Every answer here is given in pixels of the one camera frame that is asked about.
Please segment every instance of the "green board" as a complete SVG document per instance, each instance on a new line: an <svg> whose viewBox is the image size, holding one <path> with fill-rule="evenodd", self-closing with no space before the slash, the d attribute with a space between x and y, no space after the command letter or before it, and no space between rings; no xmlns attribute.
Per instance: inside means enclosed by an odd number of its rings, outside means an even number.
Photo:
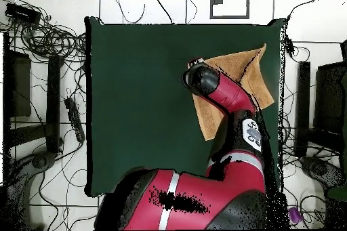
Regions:
<svg viewBox="0 0 347 231"><path fill-rule="evenodd" d="M181 75L193 58L248 51L264 43L260 68L275 103L263 116L276 165L283 23L115 25L86 19L91 47L87 99L92 101L86 193L112 192L124 173L137 166L203 175L212 141L203 139Z"/></svg>

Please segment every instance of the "red robot arm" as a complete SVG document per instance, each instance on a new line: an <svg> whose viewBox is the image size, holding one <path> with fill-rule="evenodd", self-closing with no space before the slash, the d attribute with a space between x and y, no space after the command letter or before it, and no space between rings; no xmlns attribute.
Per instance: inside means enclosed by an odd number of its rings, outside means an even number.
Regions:
<svg viewBox="0 0 347 231"><path fill-rule="evenodd" d="M96 230L265 228L262 135L253 100L202 60L182 80L225 114L205 177L163 169L130 173L104 198Z"/></svg>

